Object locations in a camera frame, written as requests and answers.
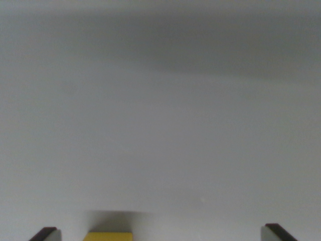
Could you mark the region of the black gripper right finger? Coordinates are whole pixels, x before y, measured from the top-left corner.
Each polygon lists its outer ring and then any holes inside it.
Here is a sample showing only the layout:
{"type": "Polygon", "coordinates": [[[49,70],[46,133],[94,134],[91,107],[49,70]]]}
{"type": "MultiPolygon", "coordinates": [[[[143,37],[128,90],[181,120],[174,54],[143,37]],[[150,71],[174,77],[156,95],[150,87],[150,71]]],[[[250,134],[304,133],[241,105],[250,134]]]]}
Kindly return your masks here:
{"type": "Polygon", "coordinates": [[[278,223],[267,223],[260,229],[261,241],[297,241],[278,223]]]}

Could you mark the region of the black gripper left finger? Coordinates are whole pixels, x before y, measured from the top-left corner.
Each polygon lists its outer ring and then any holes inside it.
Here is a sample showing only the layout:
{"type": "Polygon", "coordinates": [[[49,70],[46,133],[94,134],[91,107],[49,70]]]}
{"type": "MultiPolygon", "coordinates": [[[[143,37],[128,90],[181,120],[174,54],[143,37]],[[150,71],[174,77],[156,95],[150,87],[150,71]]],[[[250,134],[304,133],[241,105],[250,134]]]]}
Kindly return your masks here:
{"type": "Polygon", "coordinates": [[[56,227],[44,227],[29,241],[61,241],[61,230],[56,227]]]}

